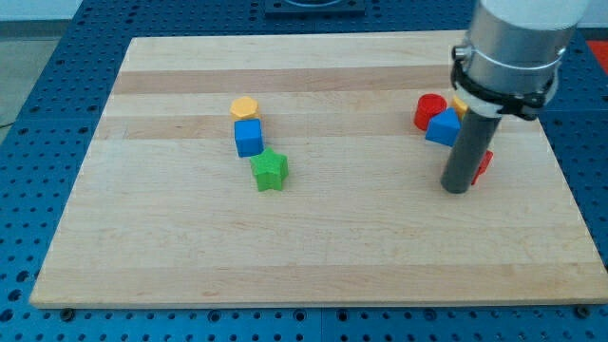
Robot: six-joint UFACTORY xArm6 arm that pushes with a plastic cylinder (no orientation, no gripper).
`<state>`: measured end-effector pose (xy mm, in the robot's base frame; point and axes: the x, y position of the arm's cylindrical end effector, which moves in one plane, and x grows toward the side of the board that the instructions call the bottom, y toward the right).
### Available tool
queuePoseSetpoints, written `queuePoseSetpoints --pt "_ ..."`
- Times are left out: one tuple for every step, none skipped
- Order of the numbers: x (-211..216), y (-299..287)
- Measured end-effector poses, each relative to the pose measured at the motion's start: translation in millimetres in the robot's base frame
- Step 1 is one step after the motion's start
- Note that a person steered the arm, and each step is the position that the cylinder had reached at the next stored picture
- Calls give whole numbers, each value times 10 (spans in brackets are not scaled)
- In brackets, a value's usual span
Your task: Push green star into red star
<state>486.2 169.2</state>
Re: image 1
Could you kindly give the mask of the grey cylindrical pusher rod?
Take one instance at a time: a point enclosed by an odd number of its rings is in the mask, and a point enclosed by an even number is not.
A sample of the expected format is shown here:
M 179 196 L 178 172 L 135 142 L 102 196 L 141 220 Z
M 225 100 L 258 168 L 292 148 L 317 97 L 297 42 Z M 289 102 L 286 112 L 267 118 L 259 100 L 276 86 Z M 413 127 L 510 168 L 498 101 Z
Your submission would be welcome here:
M 448 193 L 463 194 L 468 190 L 501 119 L 471 110 L 464 115 L 441 177 L 441 185 Z

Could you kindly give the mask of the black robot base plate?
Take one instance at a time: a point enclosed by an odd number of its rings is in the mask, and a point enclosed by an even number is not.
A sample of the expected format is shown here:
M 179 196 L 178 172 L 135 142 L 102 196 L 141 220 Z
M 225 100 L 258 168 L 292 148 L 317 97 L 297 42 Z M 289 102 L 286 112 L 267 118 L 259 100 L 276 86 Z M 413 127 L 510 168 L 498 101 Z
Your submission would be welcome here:
M 332 14 L 364 14 L 365 0 L 264 0 L 268 18 L 322 16 Z

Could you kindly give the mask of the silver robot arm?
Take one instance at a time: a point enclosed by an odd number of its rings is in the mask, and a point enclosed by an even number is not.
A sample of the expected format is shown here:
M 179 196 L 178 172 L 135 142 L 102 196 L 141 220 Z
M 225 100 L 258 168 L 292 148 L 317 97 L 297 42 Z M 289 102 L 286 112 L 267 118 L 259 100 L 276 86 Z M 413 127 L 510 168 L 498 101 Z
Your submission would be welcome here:
M 559 88 L 559 66 L 588 0 L 478 0 L 450 81 L 467 106 L 441 184 L 471 185 L 503 116 L 535 121 Z

